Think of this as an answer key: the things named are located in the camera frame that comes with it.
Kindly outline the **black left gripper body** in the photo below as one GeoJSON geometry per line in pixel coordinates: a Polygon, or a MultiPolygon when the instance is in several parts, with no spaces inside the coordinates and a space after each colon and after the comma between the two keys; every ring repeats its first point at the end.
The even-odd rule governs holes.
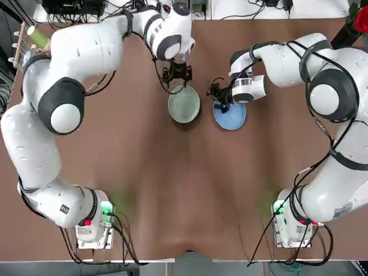
{"type": "Polygon", "coordinates": [[[174,59],[169,60],[170,68],[169,73],[170,74],[187,74],[187,63],[186,62],[178,62],[174,59]]]}

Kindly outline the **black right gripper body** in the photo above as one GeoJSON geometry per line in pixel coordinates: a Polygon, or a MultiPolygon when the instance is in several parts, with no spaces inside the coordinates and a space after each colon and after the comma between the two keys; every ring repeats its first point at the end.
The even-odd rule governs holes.
{"type": "Polygon", "coordinates": [[[214,83],[210,85],[208,95],[220,103],[232,103],[231,89],[228,86],[220,87],[219,83],[214,83]]]}

